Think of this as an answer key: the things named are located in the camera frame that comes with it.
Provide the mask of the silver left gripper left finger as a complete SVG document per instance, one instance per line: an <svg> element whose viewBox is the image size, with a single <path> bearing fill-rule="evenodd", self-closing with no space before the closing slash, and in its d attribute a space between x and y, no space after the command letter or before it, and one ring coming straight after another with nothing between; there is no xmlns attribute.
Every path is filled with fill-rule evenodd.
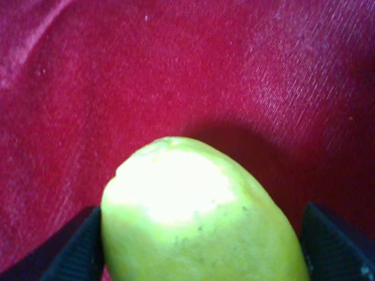
<svg viewBox="0 0 375 281"><path fill-rule="evenodd" d="M101 242L101 210L88 208L81 225L53 259L42 280L101 280L104 254Z"/></svg>

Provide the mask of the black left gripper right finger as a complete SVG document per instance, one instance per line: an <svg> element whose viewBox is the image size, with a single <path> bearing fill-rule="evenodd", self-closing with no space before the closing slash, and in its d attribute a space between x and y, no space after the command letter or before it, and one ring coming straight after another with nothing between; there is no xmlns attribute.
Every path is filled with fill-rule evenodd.
<svg viewBox="0 0 375 281"><path fill-rule="evenodd" d="M323 205L306 205L300 244L311 280L374 280L374 240Z"/></svg>

